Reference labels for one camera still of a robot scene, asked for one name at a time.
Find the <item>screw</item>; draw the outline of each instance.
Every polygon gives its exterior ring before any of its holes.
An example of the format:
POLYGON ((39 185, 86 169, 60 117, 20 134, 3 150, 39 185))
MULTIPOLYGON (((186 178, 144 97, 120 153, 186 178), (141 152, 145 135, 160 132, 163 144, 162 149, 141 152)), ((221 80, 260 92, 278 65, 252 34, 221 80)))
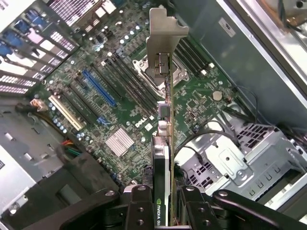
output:
POLYGON ((220 195, 220 196, 228 196, 228 193, 227 193, 227 192, 224 192, 224 191, 221 191, 221 192, 219 192, 219 195, 220 195))
POLYGON ((195 188, 192 187, 192 186, 188 186, 188 187, 186 187, 186 189, 187 189, 188 191, 193 191, 195 188))
POLYGON ((144 186, 140 186, 140 187, 138 187, 138 190, 139 191, 144 191, 144 190, 146 190, 146 188, 144 186))
POLYGON ((108 191, 108 192, 106 193, 106 196, 113 196, 114 194, 115 194, 114 191, 108 191))

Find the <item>black cable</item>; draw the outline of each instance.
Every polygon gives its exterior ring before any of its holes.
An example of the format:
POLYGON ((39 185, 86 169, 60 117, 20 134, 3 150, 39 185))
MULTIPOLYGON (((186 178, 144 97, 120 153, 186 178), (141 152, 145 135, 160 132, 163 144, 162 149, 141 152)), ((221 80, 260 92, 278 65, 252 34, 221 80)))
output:
POLYGON ((186 145, 183 146, 183 148, 187 148, 187 149, 193 150, 194 153, 196 154, 196 157, 197 157, 198 162, 199 162, 201 165, 204 164, 203 158, 202 158, 201 154, 200 154, 199 152, 197 152, 194 148, 192 148, 192 147, 190 147, 190 146, 186 146, 186 145))
POLYGON ((249 123, 254 123, 254 121, 255 121, 253 118, 250 118, 249 116, 246 116, 242 113, 239 113, 238 111, 236 111, 232 108, 229 108, 229 107, 226 107, 223 111, 225 113, 228 113, 231 116, 237 117, 237 118, 242 119, 242 120, 249 122, 249 123))
POLYGON ((200 126, 201 126, 201 127, 204 127, 204 126, 206 126, 207 124, 209 124, 210 122, 218 123, 218 124, 220 125, 220 127, 222 128, 222 131, 225 132, 224 125, 223 125, 221 122, 216 121, 216 120, 205 121, 205 122, 202 123, 200 126))
POLYGON ((243 89, 246 90, 247 92, 249 92, 254 98, 255 98, 255 124, 258 121, 258 97, 256 96, 256 94, 254 92, 252 92, 250 89, 244 87, 244 86, 240 86, 240 85, 236 85, 235 88, 239 88, 239 89, 243 89))
POLYGON ((283 23, 283 26, 285 28, 295 30, 299 33, 303 32, 301 29, 297 28, 296 26, 290 24, 287 21, 287 16, 286 16, 286 12, 285 12, 285 9, 284 9, 283 0, 278 0, 277 12, 278 12, 278 17, 279 17, 280 21, 283 23))
POLYGON ((205 135, 205 134, 219 134, 219 135, 222 135, 222 136, 225 136, 229 139, 231 139, 233 141, 233 143, 237 146, 239 146, 239 142, 238 140, 231 136, 229 133, 226 133, 226 132, 223 132, 223 131, 218 131, 218 130, 206 130, 206 131, 203 131, 203 132, 199 132, 197 134, 194 134, 194 135, 191 135, 189 138, 187 138, 185 141, 183 141, 179 146, 178 148, 176 149, 175 151, 175 156, 179 153, 179 151, 186 145, 188 144, 190 141, 192 141, 194 138, 197 138, 199 136, 202 136, 202 135, 205 135))

